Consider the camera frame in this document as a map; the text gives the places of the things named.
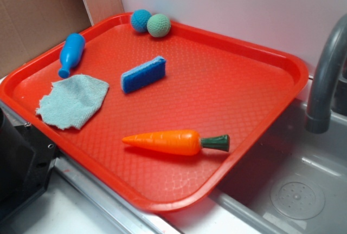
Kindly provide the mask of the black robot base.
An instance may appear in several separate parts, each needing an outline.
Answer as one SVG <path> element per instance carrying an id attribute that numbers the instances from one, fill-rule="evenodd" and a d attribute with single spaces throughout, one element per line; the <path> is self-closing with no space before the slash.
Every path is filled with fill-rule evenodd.
<path id="1" fill-rule="evenodd" d="M 35 126 L 1 111 L 1 222 L 46 192 L 57 145 Z"/>

